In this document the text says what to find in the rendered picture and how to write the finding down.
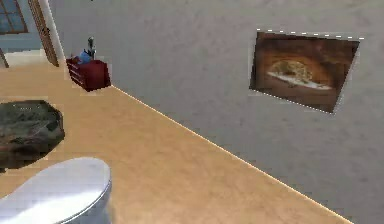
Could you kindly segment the brown framed wall picture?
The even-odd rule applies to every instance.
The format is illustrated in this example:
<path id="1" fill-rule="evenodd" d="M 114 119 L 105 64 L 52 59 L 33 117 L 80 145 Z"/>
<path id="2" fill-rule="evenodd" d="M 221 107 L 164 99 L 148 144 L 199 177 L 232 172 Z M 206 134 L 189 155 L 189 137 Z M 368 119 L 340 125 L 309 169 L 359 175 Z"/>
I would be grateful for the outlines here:
<path id="1" fill-rule="evenodd" d="M 249 88 L 333 114 L 360 42 L 259 31 Z"/>

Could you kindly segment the dark slim bottle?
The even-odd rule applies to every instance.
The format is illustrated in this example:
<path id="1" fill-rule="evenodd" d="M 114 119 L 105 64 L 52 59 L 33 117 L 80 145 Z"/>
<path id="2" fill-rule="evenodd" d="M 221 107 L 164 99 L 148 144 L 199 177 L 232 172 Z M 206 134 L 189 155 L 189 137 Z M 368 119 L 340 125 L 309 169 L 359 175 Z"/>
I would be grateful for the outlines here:
<path id="1" fill-rule="evenodd" d="M 94 37 L 89 37 L 88 38 L 88 54 L 92 59 L 94 59 L 95 53 L 96 53 L 96 47 L 94 43 Z"/>

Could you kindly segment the red chest of drawers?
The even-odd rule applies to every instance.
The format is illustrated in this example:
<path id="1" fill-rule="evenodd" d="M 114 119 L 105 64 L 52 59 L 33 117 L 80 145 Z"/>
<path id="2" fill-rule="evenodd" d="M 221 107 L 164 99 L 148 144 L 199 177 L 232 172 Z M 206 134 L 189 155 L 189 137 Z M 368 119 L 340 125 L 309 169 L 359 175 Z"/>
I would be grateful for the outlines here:
<path id="1" fill-rule="evenodd" d="M 67 59 L 66 65 L 71 80 L 87 92 L 111 85 L 108 66 L 101 60 L 78 64 L 75 59 Z"/>

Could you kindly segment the brown framed window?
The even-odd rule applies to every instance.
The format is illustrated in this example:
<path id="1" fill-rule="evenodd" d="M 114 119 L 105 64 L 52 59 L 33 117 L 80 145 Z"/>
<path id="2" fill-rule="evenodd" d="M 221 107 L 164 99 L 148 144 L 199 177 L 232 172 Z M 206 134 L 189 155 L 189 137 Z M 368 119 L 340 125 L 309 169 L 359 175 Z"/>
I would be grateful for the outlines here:
<path id="1" fill-rule="evenodd" d="M 0 0 L 0 35 L 27 33 L 20 5 L 17 0 Z"/>

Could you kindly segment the dark grey round cushion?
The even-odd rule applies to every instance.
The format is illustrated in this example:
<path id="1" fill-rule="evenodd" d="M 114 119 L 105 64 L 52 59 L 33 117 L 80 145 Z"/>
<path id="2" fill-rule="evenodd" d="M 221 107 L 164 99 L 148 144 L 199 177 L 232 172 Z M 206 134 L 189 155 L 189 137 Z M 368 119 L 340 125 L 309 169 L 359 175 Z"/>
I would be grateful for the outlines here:
<path id="1" fill-rule="evenodd" d="M 63 114 L 47 101 L 0 103 L 0 173 L 44 158 L 64 137 Z"/>

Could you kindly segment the white toilet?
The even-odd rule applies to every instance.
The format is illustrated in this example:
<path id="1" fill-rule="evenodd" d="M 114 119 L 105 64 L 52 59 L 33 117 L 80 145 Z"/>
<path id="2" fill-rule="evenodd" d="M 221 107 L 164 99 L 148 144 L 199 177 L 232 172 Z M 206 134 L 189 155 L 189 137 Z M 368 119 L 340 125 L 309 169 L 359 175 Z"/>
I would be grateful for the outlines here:
<path id="1" fill-rule="evenodd" d="M 110 166 L 79 157 L 49 166 L 0 198 L 0 224 L 112 224 Z"/>

